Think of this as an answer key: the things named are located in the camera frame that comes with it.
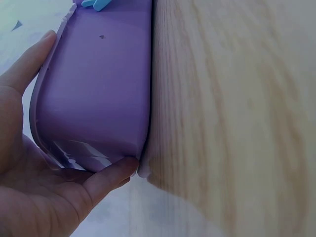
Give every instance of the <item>white surface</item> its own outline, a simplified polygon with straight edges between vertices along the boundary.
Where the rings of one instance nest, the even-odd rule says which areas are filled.
[[[0,1],[0,74],[49,29],[57,30],[72,5],[71,0]],[[17,21],[23,24],[11,31]],[[29,106],[35,80],[23,96],[23,133],[32,138]],[[129,236],[129,188],[113,191],[84,220],[72,237]]]

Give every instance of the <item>purple container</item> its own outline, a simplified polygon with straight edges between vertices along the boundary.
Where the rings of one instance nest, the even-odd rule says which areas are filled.
[[[32,94],[33,138],[65,167],[139,158],[150,109],[152,0],[74,5]]]

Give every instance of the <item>light wood panel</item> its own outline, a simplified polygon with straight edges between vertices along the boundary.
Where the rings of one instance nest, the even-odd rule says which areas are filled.
[[[315,236],[316,1],[154,4],[131,236]]]

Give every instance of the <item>finger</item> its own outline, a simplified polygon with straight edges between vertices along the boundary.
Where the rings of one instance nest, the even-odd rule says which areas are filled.
[[[125,184],[127,184],[130,181],[130,177],[128,177],[127,179],[124,179],[122,182],[120,182],[114,189],[118,189],[122,186],[124,186]]]
[[[62,177],[68,182],[76,182],[78,184],[83,184],[88,178],[90,178],[93,173],[85,170],[78,170],[73,168],[62,168]]]
[[[43,38],[0,76],[0,85],[10,86],[23,95],[24,90],[38,73],[56,40],[56,33],[48,31]]]
[[[126,157],[92,175],[83,186],[89,193],[92,203],[98,204],[110,191],[129,178],[137,169],[136,158]]]

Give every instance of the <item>hand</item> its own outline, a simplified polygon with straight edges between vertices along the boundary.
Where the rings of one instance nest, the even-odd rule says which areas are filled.
[[[0,236],[69,236],[138,166],[124,158],[95,174],[60,168],[22,134],[22,95],[55,39],[47,32],[0,76]]]

